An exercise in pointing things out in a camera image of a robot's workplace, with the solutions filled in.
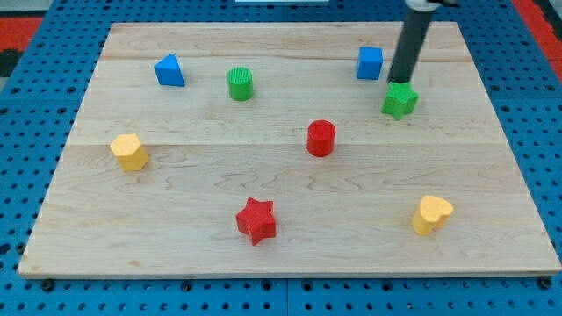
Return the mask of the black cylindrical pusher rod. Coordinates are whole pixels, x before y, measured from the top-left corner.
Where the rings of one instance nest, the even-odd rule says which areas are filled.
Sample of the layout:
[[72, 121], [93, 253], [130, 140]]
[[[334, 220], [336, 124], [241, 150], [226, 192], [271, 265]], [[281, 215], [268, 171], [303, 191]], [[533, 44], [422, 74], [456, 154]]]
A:
[[407, 13], [400, 31], [387, 81], [409, 83], [422, 50], [437, 2], [406, 0]]

